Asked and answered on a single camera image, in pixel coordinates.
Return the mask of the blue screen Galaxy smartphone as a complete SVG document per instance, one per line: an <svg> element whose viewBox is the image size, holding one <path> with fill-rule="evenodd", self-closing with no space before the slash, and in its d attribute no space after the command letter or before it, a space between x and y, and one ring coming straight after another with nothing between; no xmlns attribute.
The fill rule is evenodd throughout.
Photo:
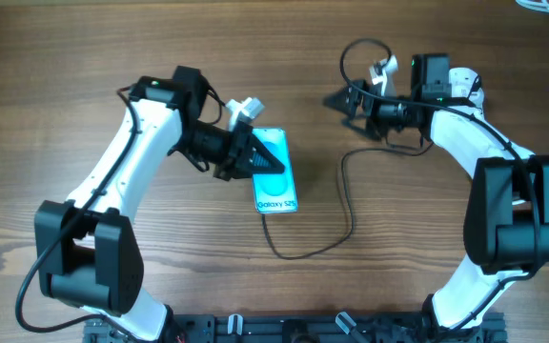
<svg viewBox="0 0 549 343"><path fill-rule="evenodd" d="M281 128L255 128L254 134L285 167L283 173L253 176L256 210L261 214L296 212L298 201L286 132Z"/></svg>

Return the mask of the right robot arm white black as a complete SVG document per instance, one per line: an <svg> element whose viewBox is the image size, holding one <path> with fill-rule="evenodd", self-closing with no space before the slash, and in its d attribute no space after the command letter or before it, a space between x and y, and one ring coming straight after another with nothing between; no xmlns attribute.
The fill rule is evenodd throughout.
<svg viewBox="0 0 549 343"><path fill-rule="evenodd" d="M549 154L535 154L489 124L480 76L453 67L447 54L413 56L407 95L395 92L396 71L397 59L388 54L368 78L347 79L323 103L342 112L347 127L363 119L362 135L375 141L415 129L467 172L465 255L427 298L417 326L424 340L467 340L486 333L484 316L506 290L549 263Z"/></svg>

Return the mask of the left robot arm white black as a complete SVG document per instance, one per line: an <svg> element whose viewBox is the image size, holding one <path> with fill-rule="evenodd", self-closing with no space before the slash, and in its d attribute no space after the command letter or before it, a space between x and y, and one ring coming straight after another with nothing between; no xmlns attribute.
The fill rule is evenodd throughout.
<svg viewBox="0 0 549 343"><path fill-rule="evenodd" d="M81 309L136 342L181 342L173 310L142 286L144 263L132 228L162 161L182 154L221 180L280 174L284 164L254 135L263 110L250 97L221 102L226 129L200 115L215 90L198 69L179 66L168 79L143 76L121 88L126 107L114 139L90 175L62 202L34 217L36 261L27 273L46 297Z"/></svg>

